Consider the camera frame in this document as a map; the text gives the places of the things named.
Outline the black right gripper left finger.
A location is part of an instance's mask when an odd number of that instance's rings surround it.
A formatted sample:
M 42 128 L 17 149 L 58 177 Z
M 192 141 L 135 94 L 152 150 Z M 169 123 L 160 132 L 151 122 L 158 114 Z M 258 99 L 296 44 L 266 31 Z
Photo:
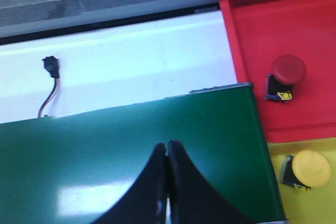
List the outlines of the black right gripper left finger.
M 166 223 L 166 147 L 154 150 L 127 192 L 93 223 Z

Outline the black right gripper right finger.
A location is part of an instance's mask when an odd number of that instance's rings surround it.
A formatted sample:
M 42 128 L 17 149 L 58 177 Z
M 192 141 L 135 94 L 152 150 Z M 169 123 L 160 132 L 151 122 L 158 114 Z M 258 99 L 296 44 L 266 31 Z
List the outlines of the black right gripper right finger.
M 212 187 L 182 142 L 169 141 L 167 147 L 171 223 L 255 223 Z

